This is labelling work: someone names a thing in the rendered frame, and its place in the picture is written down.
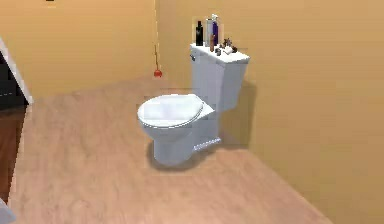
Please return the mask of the grey spray bottle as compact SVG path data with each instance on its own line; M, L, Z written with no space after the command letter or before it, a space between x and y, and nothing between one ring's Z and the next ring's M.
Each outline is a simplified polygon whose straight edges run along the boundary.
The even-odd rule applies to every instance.
M212 14L210 18L206 19L206 38L205 38L205 45L210 45L210 36L212 33L212 21L217 21L218 16L216 14Z

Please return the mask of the purple bottle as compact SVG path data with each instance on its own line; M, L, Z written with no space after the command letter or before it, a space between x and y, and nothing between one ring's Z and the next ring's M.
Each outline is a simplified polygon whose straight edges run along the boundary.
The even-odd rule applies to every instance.
M218 44L218 23L216 20L212 21L212 33L214 35L213 41L214 45L216 46Z

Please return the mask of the white toilet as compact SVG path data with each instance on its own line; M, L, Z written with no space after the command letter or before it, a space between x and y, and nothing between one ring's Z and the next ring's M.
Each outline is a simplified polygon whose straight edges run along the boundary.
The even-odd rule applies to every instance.
M232 47L190 45L191 91L152 97L137 109L158 163L177 166L221 141L220 115L237 107L249 61Z

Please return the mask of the small dark trinket cluster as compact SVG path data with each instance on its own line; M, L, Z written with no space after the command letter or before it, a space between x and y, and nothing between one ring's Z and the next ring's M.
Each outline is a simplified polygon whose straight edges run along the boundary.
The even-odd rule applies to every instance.
M215 49L217 56L220 56L222 53L230 55L232 53L236 53L237 51L238 48L232 44L232 41L229 38L225 38L224 41Z

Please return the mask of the black bottle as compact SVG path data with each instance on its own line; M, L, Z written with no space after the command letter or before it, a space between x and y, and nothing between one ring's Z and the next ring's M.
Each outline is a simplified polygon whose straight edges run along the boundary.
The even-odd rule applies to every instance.
M204 45L203 26L201 21L197 21L195 37L196 37L196 46L203 46Z

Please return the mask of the red toilet plunger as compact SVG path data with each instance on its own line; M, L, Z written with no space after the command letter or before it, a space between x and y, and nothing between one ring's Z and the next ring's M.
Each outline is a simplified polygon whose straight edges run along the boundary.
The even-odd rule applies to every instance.
M159 62L158 62L158 53L157 53L157 45L154 45L154 55L155 55L155 65L156 69L154 71L154 77L162 77L162 71L159 68Z

